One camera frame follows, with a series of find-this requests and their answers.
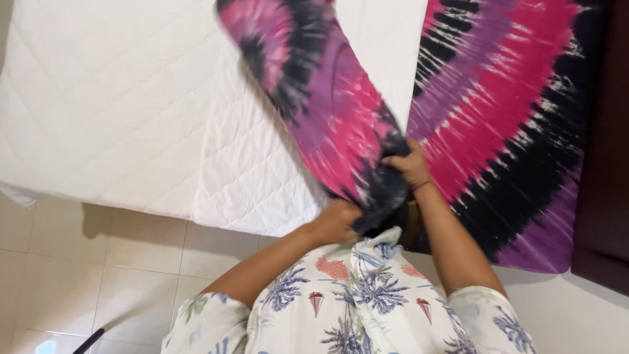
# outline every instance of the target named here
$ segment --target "person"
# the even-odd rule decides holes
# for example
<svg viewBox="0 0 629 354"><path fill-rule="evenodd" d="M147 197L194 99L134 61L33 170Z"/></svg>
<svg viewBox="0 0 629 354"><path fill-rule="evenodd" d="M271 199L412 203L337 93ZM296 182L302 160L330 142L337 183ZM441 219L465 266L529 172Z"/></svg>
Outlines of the person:
<svg viewBox="0 0 629 354"><path fill-rule="evenodd" d="M409 145L409 156L383 163L403 174L420 206L447 301L403 258L399 228L353 242L360 210L335 200L184 303L162 353L535 353L420 144Z"/></svg>

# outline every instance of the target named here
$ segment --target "white quilted mattress protector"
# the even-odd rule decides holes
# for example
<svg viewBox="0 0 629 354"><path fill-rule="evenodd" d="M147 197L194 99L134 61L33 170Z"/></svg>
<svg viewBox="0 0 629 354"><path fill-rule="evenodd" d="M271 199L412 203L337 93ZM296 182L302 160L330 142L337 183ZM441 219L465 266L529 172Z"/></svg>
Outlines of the white quilted mattress protector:
<svg viewBox="0 0 629 354"><path fill-rule="evenodd" d="M343 0L339 22L402 128L427 0ZM0 190L283 236L325 196L223 33L214 0L15 0Z"/></svg>

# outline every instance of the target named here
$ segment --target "tiled floor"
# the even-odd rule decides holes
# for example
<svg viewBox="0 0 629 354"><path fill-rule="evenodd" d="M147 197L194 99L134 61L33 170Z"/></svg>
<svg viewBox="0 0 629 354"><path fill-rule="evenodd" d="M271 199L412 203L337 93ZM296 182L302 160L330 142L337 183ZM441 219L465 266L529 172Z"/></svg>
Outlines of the tiled floor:
<svg viewBox="0 0 629 354"><path fill-rule="evenodd" d="M179 306L273 241L128 210L0 193L0 354L159 353Z"/></svg>

